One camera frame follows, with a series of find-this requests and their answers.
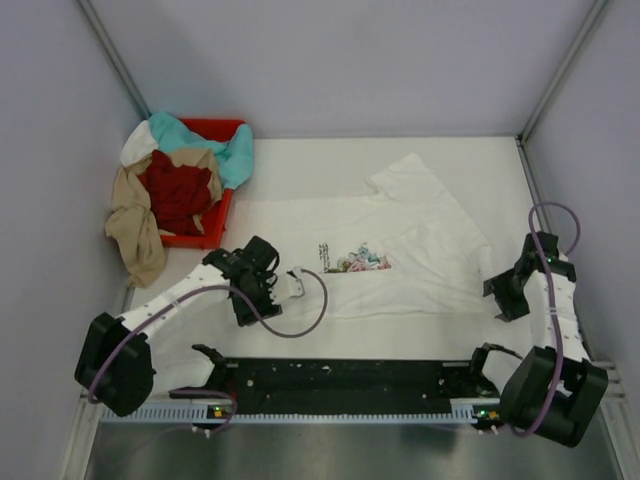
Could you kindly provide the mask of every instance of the white t-shirt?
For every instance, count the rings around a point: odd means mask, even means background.
[[[368,196],[237,202],[227,241],[245,245],[258,235],[280,253],[278,273],[294,265],[321,273],[326,318],[494,313],[482,300],[488,242],[420,157],[365,181]],[[283,320],[317,316],[316,283],[304,279],[307,294],[283,305]]]

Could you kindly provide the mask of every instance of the clothing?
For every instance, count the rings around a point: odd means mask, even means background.
[[[144,120],[140,122],[131,135],[129,135],[120,153],[120,163],[123,167],[130,167],[157,148],[158,142],[156,142],[156,139],[151,135],[149,122]]]
[[[213,157],[210,150],[194,150],[203,159]],[[167,154],[153,151],[150,164],[138,179],[149,193],[158,228],[176,235],[202,235],[202,225],[196,226],[194,215],[209,210],[216,200],[209,190],[212,173],[209,168],[176,166]]]
[[[259,235],[281,265],[322,273],[327,317],[493,312],[480,273],[488,242],[422,160],[409,155],[366,182],[373,195],[238,202],[226,242],[242,246]],[[319,313],[321,290],[313,281],[305,289],[283,318],[307,322]]]
[[[249,125],[240,125],[226,143],[205,140],[166,112],[153,114],[149,125],[158,149],[165,153],[184,147],[211,149],[218,162],[224,188],[236,189],[253,174],[253,133]]]
[[[118,242],[133,287],[151,285],[165,265],[164,250],[151,200],[137,174],[139,167],[120,168],[113,185],[113,214],[105,224],[107,237]]]

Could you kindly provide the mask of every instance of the dark red garment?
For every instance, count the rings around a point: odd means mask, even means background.
[[[202,235],[193,222],[193,215],[211,208],[213,202],[208,188],[211,170],[175,167],[167,154],[154,150],[151,164],[138,179],[149,192],[151,211],[159,229],[176,235]]]

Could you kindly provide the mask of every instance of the red plastic bin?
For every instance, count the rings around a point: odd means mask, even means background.
[[[238,127],[245,123],[244,120],[227,118],[181,118],[180,120],[192,132],[207,140],[216,140],[218,142],[231,140]],[[165,247],[200,248],[202,250],[219,248],[226,230],[225,224],[232,197],[233,190],[225,188],[222,200],[216,202],[211,207],[211,210],[202,215],[203,236],[160,235],[162,244]]]

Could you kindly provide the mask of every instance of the tan fabric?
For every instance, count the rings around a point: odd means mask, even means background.
[[[131,274],[129,285],[147,287],[164,270],[165,259],[149,194],[137,177],[139,163],[118,170],[111,202],[113,214],[105,224],[105,231],[107,237],[118,242],[122,260]]]
[[[208,168],[211,170],[209,191],[212,204],[222,198],[222,184],[218,173],[218,162],[210,149],[181,148],[169,154],[174,166]],[[108,237],[118,242],[120,255],[129,276],[129,285],[147,287],[162,273],[165,265],[164,249],[160,235],[170,232],[158,231],[156,218],[151,212],[151,200],[138,175],[151,163],[147,155],[130,167],[120,168],[113,186],[113,214],[105,224]],[[194,215],[196,227],[204,233],[200,215]]]

